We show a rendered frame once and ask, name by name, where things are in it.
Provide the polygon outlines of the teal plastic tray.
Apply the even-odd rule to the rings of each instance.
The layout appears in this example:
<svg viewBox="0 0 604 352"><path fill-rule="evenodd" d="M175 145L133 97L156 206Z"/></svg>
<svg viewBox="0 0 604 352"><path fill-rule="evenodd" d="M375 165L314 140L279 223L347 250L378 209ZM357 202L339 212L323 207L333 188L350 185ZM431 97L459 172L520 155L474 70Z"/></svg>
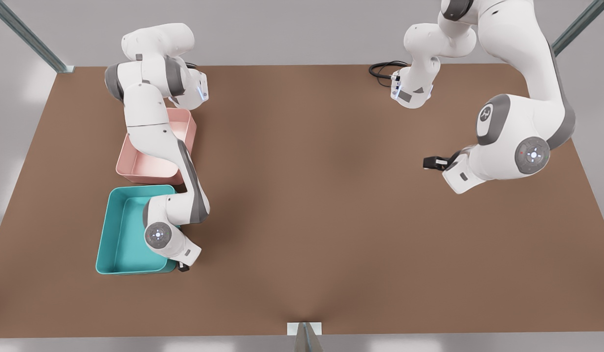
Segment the teal plastic tray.
<svg viewBox="0 0 604 352"><path fill-rule="evenodd" d="M108 197L96 258L102 275L168 273L177 262L154 253L146 245L142 212L154 196L174 194L170 185L118 187Z"/></svg>

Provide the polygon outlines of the pink plastic tray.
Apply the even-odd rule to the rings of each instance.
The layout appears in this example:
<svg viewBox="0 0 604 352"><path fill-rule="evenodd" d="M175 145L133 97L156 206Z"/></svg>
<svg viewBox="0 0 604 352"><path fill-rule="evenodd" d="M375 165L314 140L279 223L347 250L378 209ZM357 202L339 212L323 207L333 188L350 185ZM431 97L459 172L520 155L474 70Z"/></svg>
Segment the pink plastic tray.
<svg viewBox="0 0 604 352"><path fill-rule="evenodd" d="M197 125L190 111L167 109L170 127L181 139L188 151L192 151ZM115 171L132 183L181 185L182 176L178 167L167 160L141 153L126 135L121 147Z"/></svg>

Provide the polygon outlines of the silver frame post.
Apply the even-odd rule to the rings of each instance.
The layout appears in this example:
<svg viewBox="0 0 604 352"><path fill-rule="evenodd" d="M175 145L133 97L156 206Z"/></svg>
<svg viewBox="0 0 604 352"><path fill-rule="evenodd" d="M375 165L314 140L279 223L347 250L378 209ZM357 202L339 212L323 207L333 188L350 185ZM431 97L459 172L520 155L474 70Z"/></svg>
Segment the silver frame post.
<svg viewBox="0 0 604 352"><path fill-rule="evenodd" d="M23 40L56 73L73 73L75 67L65 65L56 54L43 43L24 22L0 0L0 20Z"/></svg>
<svg viewBox="0 0 604 352"><path fill-rule="evenodd" d="M603 12L604 0L593 0L552 43L554 56L561 54Z"/></svg>
<svg viewBox="0 0 604 352"><path fill-rule="evenodd" d="M320 322L288 322L288 336L295 336L293 352L324 352L318 336L322 335Z"/></svg>

